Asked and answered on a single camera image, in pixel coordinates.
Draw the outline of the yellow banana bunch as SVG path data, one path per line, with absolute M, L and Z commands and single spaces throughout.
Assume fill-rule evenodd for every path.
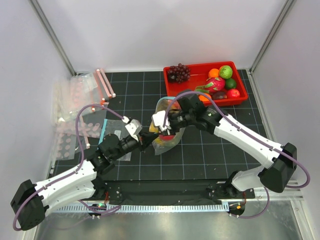
M 156 109 L 155 109 L 155 112 L 154 113 L 157 113 L 159 111 L 165 111 L 169 105 L 169 100 L 168 99 L 163 99 L 162 101 L 158 102 L 157 105 L 156 105 Z M 154 126 L 153 122 L 151 121 L 151 124 L 149 126 L 149 129 L 148 129 L 150 132 L 153 132 L 153 133 L 158 133 L 159 130 Z M 169 141 L 169 142 L 165 142 L 161 139 L 161 136 L 160 135 L 158 138 L 156 138 L 154 140 L 154 143 L 156 144 L 157 147 L 168 147 L 170 146 L 173 141 Z

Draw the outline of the clear zip bag blue zipper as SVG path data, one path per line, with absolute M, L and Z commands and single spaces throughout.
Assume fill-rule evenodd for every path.
M 154 115 L 156 116 L 156 121 L 158 121 L 159 117 L 164 117 L 164 112 L 172 102 L 174 97 L 166 96 L 162 97 L 158 100 L 155 108 L 155 112 L 151 117 L 151 124 L 149 126 L 149 131 L 153 133 L 160 133 L 160 125 L 155 125 L 154 123 Z M 154 154 L 161 155 L 175 146 L 181 141 L 182 136 L 184 134 L 185 128 L 181 128 L 177 133 L 174 135 L 160 135 L 152 142 L 152 146 L 154 148 Z

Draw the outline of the red apple large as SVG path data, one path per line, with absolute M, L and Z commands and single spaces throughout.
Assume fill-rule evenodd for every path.
M 172 142 L 175 139 L 175 135 L 162 135 L 160 138 L 164 141 L 164 142 Z

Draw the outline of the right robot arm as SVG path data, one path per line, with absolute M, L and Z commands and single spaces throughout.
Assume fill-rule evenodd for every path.
M 297 165 L 291 161 L 297 149 L 291 143 L 281 145 L 273 142 L 246 126 L 232 115 L 214 106 L 205 106 L 197 95 L 178 99 L 179 109 L 162 110 L 152 116 L 152 122 L 164 135 L 173 135 L 187 126 L 225 139 L 249 154 L 260 163 L 259 167 L 234 171 L 220 187 L 230 198 L 237 198 L 244 191 L 265 187 L 282 193 Z

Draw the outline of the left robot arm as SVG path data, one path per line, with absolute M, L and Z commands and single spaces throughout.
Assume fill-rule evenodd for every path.
M 137 139 L 128 135 L 119 139 L 107 134 L 97 150 L 73 168 L 37 183 L 22 182 L 10 205 L 15 213 L 13 229 L 28 231 L 45 217 L 64 205 L 93 198 L 101 200 L 106 195 L 102 179 L 115 166 L 115 161 L 134 151 L 144 151 L 159 135 L 141 131 Z

